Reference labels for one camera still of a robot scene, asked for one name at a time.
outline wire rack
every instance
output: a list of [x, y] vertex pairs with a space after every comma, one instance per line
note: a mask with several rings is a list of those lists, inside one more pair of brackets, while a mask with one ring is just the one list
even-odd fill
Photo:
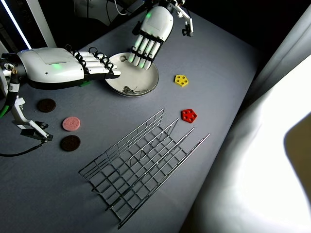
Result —
[[118, 218], [118, 229], [210, 135], [186, 153], [180, 144], [194, 128], [174, 141], [178, 119], [163, 129], [163, 115], [164, 108], [79, 171]]

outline pink round disc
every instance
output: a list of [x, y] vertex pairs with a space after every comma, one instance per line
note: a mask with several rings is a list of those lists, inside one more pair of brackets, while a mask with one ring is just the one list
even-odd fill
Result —
[[67, 117], [63, 121], [63, 128], [67, 131], [75, 131], [80, 127], [80, 120], [75, 116]]

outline red object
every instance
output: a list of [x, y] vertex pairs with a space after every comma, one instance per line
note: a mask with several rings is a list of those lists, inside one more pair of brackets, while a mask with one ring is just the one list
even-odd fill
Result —
[[188, 123], [193, 123], [197, 117], [197, 114], [191, 108], [181, 111], [181, 119]]
[[67, 131], [75, 131], [80, 127], [80, 120], [75, 116], [70, 116], [63, 121], [63, 128]]

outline plate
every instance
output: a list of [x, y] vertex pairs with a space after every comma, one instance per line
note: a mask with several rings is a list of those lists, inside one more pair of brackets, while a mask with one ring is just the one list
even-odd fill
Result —
[[152, 63], [149, 70], [135, 67], [128, 62], [129, 52], [119, 53], [109, 58], [121, 71], [120, 77], [106, 79], [106, 82], [119, 94], [124, 96], [143, 96], [151, 92], [159, 81], [159, 72]]

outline yellow object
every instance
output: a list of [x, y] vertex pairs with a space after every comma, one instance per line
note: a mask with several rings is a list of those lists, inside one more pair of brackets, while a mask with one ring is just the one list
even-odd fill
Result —
[[186, 86], [189, 83], [189, 80], [187, 79], [187, 77], [185, 75], [177, 74], [175, 76], [174, 83], [176, 83], [177, 85], [183, 87], [183, 86]]

